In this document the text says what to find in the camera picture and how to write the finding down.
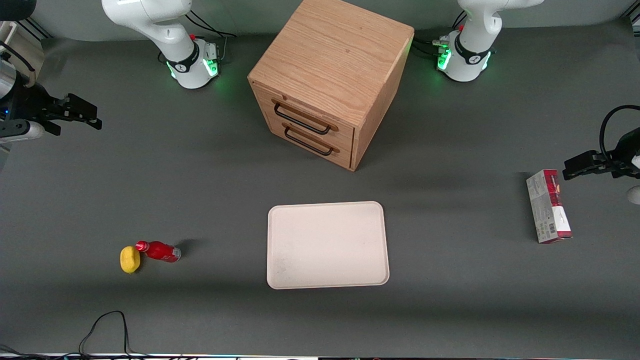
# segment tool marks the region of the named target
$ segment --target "plastic tray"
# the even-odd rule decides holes
[[[267,283],[274,289],[385,284],[382,206],[375,201],[275,206],[269,211]]]

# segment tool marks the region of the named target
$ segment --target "black metal handle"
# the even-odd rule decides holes
[[[297,120],[297,119],[294,119],[294,118],[288,116],[287,114],[279,112],[278,111],[279,108],[280,108],[280,103],[277,102],[276,106],[273,108],[273,111],[276,113],[276,115],[278,115],[279,117],[285,118],[285,119],[293,122],[294,124],[300,125],[300,126],[304,127],[307,130],[311,130],[316,134],[326,135],[329,132],[329,130],[331,130],[331,126],[327,126],[326,129],[324,129],[324,130],[316,129],[313,126],[307,125],[307,124],[305,124],[304,122],[302,122],[300,120]]]
[[[328,151],[322,151],[322,150],[318,149],[317,147],[313,147],[313,146],[307,144],[306,142],[304,142],[304,141],[302,141],[300,139],[296,139],[295,137],[289,135],[289,130],[291,130],[291,128],[289,126],[287,126],[287,128],[284,129],[284,136],[286,136],[287,139],[293,140],[296,143],[306,147],[307,149],[309,149],[311,151],[317,152],[318,154],[320,154],[322,156],[329,156],[333,152],[333,147],[329,147]]]

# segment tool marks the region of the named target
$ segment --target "gray table surface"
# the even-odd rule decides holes
[[[96,104],[104,129],[64,123],[0,174],[1,343],[72,351],[120,309],[142,352],[640,357],[637,183],[563,182],[575,237],[553,245],[535,240],[524,183],[640,102],[628,22],[506,29],[467,84],[412,54],[355,173],[269,133],[246,75],[272,39],[229,40],[221,77],[193,91],[149,41],[49,44],[42,83]],[[610,145],[637,120],[617,115]],[[269,288],[272,206],[360,200],[385,209],[386,285]],[[184,259],[126,275],[118,254],[140,239]],[[87,350],[119,352],[121,331],[105,319]]]

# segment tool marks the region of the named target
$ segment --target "wooden cabinet top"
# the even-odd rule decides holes
[[[361,127],[413,28],[341,0],[304,0],[248,78]]]

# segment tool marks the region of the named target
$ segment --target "red bottle cap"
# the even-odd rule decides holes
[[[145,252],[149,249],[149,243],[146,241],[138,241],[136,243],[136,249],[140,252]]]

